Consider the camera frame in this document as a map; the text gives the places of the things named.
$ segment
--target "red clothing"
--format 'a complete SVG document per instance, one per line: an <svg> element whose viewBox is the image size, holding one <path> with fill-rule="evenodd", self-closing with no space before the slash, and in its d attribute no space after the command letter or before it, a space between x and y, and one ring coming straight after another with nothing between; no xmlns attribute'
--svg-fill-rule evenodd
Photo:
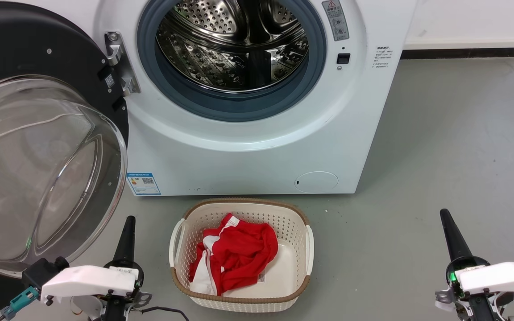
<svg viewBox="0 0 514 321"><path fill-rule="evenodd" d="M275 258L278 243L269 224L243 222L229 213L218 228L203 232L197 250L198 258L190 266L190 290L222 295L257 283Z"/></svg>

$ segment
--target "white plastic basket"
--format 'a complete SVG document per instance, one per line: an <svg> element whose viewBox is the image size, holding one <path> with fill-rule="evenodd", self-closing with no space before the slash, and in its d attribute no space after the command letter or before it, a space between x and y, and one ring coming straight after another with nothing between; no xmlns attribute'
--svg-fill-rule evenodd
<svg viewBox="0 0 514 321"><path fill-rule="evenodd" d="M268 223L277 234L277 256L265 268L264 282L223 296L190 291L190 264L196 259L202 232L218 227L227 213L249 223ZM292 205L261 199L212 199L192 207L176 224L170 240L170 268L179 290L199 305L235 312L278 312L290 308L307 287L314 248L307 217Z"/></svg>

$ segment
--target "brown basket rim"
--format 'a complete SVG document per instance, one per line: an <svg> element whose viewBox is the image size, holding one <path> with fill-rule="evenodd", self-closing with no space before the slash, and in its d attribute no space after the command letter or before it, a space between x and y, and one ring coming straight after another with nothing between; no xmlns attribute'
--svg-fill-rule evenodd
<svg viewBox="0 0 514 321"><path fill-rule="evenodd" d="M283 202L278 201L270 201L267 199L257 199L257 198L214 198L214 199L206 199L205 201L201 201L200 203L197 203L194 205L191 209L187 211L187 213L184 215L184 219L187 219L190 214L197 209L200 206L207 205L207 204L214 204L214 203L257 203L257 204L264 204L264 205L274 205L274 206L280 206L285 207L287 209L290 209L297 213L301 219L303 220L304 224L306 226L309 225L308 218L304 213L298 209L298 207L294 205L290 205ZM194 291L190 291L186 287L180 283L178 280L178 275L176 272L176 268L172 267L172 279L174 280L175 286L182 291L184 294L196 297L197 299L203 299L203 300L210 300L210 301L218 301L218 302L224 302L224 303L241 303L241 304L253 304L253 305L263 305L263 304L274 304L274 303L284 303L289 302L297 297L299 297L304 290L307 288L308 283L311 280L311 276L305 276L302 284L298 289L293 292L290 295L283 296L283 297L265 297L265 298L257 298L257 299L249 299L249 298L242 298L242 297L224 297L224 296L217 296L217 295L208 295L208 294L202 294Z"/></svg>

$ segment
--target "gray floor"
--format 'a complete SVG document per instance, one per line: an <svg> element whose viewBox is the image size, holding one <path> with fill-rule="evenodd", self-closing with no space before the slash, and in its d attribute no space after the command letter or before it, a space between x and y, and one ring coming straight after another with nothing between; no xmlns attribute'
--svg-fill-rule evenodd
<svg viewBox="0 0 514 321"><path fill-rule="evenodd" d="M137 199L126 190L103 237L78 262L107 262L132 214L152 305L182 309L192 321L457 320L434 307L449 261L438 211L451 210L474 254L514 260L514 58L402 61L359 191L271 198L304 209L315 232L312 282L283 313L206 309L175 288L171 229L199 199ZM514 304L508 311L514 315ZM44 319L82 320L68 304L32 305L17 317ZM181 320L161 311L131 319Z"/></svg>

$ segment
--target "instruction sticker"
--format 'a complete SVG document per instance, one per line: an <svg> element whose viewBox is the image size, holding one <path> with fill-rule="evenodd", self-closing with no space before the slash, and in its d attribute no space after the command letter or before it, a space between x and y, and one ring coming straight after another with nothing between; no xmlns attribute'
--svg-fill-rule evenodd
<svg viewBox="0 0 514 321"><path fill-rule="evenodd" d="M323 8L327 13L328 22L330 22L334 41L348 39L348 26L346 25L344 12L340 6L340 0L324 1Z"/></svg>
<svg viewBox="0 0 514 321"><path fill-rule="evenodd" d="M372 68L387 68L392 60L394 51L389 46L383 45L376 48Z"/></svg>
<svg viewBox="0 0 514 321"><path fill-rule="evenodd" d="M161 195L152 173L126 173L126 180L137 196Z"/></svg>

